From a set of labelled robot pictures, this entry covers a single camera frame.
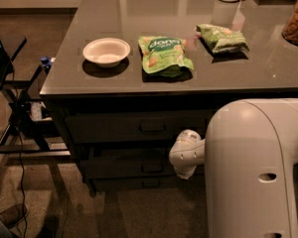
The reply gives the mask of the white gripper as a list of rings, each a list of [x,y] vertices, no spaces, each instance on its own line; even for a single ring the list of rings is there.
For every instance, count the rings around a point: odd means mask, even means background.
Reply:
[[[174,171],[178,178],[189,179],[195,172],[196,166],[174,167]]]

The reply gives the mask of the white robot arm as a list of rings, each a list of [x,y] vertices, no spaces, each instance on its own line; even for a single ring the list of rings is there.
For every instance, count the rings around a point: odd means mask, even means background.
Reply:
[[[298,238],[298,98],[232,102],[204,138],[183,131],[169,161],[182,179],[205,167],[209,238]]]

